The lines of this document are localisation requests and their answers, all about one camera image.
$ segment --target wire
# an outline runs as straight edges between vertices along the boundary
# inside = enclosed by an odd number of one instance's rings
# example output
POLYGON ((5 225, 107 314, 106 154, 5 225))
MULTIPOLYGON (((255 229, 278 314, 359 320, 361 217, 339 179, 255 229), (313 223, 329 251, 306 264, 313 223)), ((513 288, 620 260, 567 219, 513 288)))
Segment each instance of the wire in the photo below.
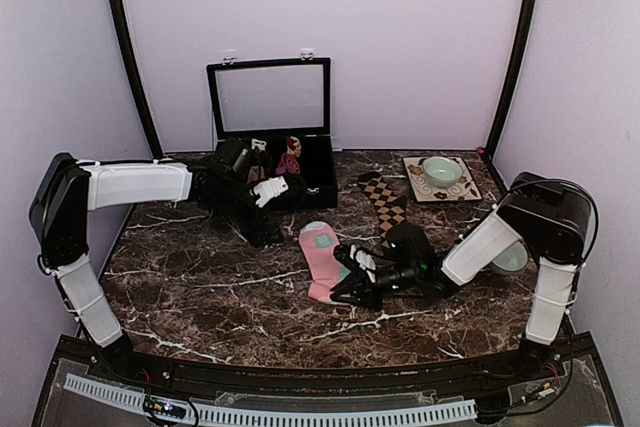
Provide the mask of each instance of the wire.
POLYGON ((591 210, 593 212, 593 233, 591 234, 591 242, 589 243, 589 247, 585 251, 584 255, 582 256, 582 260, 580 261, 580 266, 578 267, 578 269, 581 269, 582 265, 584 265, 584 263, 587 261, 587 258, 591 255, 591 252, 593 251, 593 247, 595 246, 596 239, 598 237, 598 231, 600 229, 600 214, 598 212, 598 206, 596 205, 596 201, 593 199, 591 194, 587 190, 585 190, 584 187, 582 187, 579 184, 576 184, 575 182, 572 182, 570 180, 564 180, 564 179, 537 179, 537 180, 531 180, 529 182, 523 182, 522 184, 518 184, 516 186, 513 186, 509 190, 507 190, 507 192, 502 197, 502 200, 500 201, 500 204, 502 204, 502 202, 505 201, 505 199, 507 198, 508 194, 516 192, 516 191, 518 191, 520 189, 523 189, 525 187, 530 187, 532 185, 544 185, 544 184, 560 184, 560 185, 563 185, 565 187, 569 187, 570 189, 576 191, 591 206, 591 210))
POLYGON ((120 380, 121 382, 130 384, 130 385, 134 385, 134 386, 138 386, 138 387, 144 387, 145 391, 146 391, 146 395, 149 396, 151 393, 151 389, 156 389, 156 390, 162 390, 180 400, 184 400, 185 402, 187 402, 187 404, 189 404, 189 407, 191 407, 191 410, 193 411, 193 416, 194 416, 194 421, 193 421, 193 426, 192 427, 198 427, 200 425, 200 414, 198 414, 198 409, 196 409, 196 406, 193 404, 193 402, 191 401, 191 399, 183 394, 180 394, 179 392, 176 392, 175 390, 169 388, 169 387, 165 387, 164 385, 159 385, 159 384, 153 384, 151 382, 144 382, 144 381, 139 381, 139 380, 133 380, 133 379, 128 379, 120 374, 118 374, 117 372, 115 372, 111 366, 109 365, 109 362, 107 362, 107 360, 103 357, 102 352, 100 351, 100 347, 97 346, 97 344, 94 342, 93 338, 91 337, 91 335, 89 334, 89 331, 87 330, 87 328, 84 326, 84 324, 82 322, 80 322, 80 328, 82 329, 82 331, 84 332, 84 335, 87 339, 87 342, 89 343, 89 345, 91 346, 91 348, 93 349, 94 353, 96 354, 96 359, 102 364, 102 366, 107 369, 107 371, 109 371, 109 373, 111 375, 113 375, 114 377, 116 377, 118 380, 120 380))
POLYGON ((508 412, 506 417, 522 417, 523 415, 539 414, 540 412, 542 412, 543 410, 547 410, 549 407, 555 404, 558 400, 560 400, 560 397, 562 397, 564 393, 569 389, 569 384, 571 384, 571 379, 573 378, 573 342, 572 342, 571 332, 569 330, 567 330, 567 332, 568 332, 567 337, 569 339, 569 375, 567 377, 567 382, 564 384, 564 388, 560 389, 556 394, 556 396, 553 399, 551 399, 551 401, 548 404, 543 405, 539 409, 531 410, 528 412, 508 412))
POLYGON ((560 389, 556 393, 556 396, 553 399, 551 399, 550 402, 548 402, 547 404, 543 405, 542 407, 540 407, 539 409, 536 409, 536 410, 529 410, 529 411, 525 411, 525 412, 509 412, 510 410, 515 409, 516 407, 520 407, 520 406, 526 404, 526 400, 524 400, 525 398, 520 398, 520 399, 518 399, 518 401, 516 401, 516 402, 512 403, 511 405, 508 405, 507 407, 504 407, 502 409, 478 410, 478 414, 488 415, 488 416, 503 415, 505 417, 521 417, 521 416, 524 416, 524 415, 539 414, 540 412, 542 412, 544 410, 547 410, 549 407, 551 407, 553 404, 555 404, 564 395, 564 393, 567 391, 567 389, 569 388, 569 384, 571 384, 571 379, 573 378, 573 341, 572 341, 573 339, 572 339, 571 331, 567 330, 567 332, 568 332, 567 338, 568 338, 568 341, 569 341, 569 374, 568 374, 568 377, 567 377, 567 382, 564 384, 564 388, 560 389))
POLYGON ((551 362, 547 362, 547 369, 549 369, 553 373, 555 381, 558 384, 558 387, 560 387, 561 386, 560 385, 560 376, 558 375, 558 369, 556 369, 556 366, 553 365, 551 362))
POLYGON ((145 376, 145 378, 147 379, 147 383, 150 384, 151 383, 151 376, 149 375, 149 372, 147 372, 147 369, 142 369, 140 372, 142 372, 145 376))

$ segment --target brown marble table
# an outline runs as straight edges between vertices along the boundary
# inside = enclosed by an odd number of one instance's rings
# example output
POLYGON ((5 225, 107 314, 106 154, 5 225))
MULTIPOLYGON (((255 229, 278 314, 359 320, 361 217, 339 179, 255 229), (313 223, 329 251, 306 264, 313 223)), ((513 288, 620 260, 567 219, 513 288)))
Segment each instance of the brown marble table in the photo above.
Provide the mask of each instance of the brown marble table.
MULTIPOLYGON (((297 242, 300 229, 322 220, 344 242, 378 248, 377 217, 357 176, 378 170, 411 199, 402 157, 433 154, 336 153, 338 209, 284 216, 285 243, 267 249, 251 248, 232 224, 210 219, 191 203, 138 205, 102 279, 106 295, 138 351, 188 360, 382 367, 515 349, 531 308, 531 265, 511 276, 485 269, 448 300, 388 299, 382 313, 307 296, 311 276, 297 242)), ((465 159, 483 200, 409 200, 408 220, 425 229, 436 249, 451 247, 498 197, 475 152, 449 154, 465 159)))

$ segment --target green bowl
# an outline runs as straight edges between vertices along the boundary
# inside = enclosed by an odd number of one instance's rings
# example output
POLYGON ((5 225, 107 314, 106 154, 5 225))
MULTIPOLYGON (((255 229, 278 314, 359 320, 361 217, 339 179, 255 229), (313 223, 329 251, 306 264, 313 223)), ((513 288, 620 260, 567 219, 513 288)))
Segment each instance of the green bowl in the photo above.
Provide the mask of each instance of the green bowl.
POLYGON ((513 274, 524 269, 529 261, 529 254, 524 245, 516 242, 498 255, 490 264, 491 270, 498 274, 513 274))
POLYGON ((421 167, 429 185, 438 189, 448 189, 462 177, 462 167, 446 157, 429 157, 421 167))

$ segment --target white wall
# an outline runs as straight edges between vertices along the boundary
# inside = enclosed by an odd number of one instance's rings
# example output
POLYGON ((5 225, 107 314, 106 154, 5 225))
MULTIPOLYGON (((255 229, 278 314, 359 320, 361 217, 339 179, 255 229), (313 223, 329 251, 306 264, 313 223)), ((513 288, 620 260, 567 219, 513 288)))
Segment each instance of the white wall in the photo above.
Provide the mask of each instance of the white wall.
POLYGON ((166 151, 211 149, 205 66, 333 59, 334 144, 484 145, 521 0, 126 0, 166 151))
POLYGON ((584 185, 602 233, 572 318, 591 330, 630 425, 640 419, 640 0, 538 0, 496 157, 584 185))
MULTIPOLYGON (((0 401, 2 425, 31 417, 59 335, 73 333, 27 213, 60 151, 148 157, 107 0, 0 0, 0 401)), ((90 216, 100 267, 126 210, 90 216)))

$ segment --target open jewelry box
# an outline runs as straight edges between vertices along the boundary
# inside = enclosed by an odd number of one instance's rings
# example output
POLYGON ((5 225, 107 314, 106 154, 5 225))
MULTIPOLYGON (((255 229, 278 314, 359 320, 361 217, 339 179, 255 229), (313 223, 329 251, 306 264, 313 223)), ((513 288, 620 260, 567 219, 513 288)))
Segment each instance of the open jewelry box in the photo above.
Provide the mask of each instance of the open jewelry box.
POLYGON ((331 59, 275 59, 207 66, 218 142, 258 139, 277 165, 287 137, 300 139, 297 159, 307 185, 302 203, 276 210, 328 209, 338 204, 331 145, 331 59))

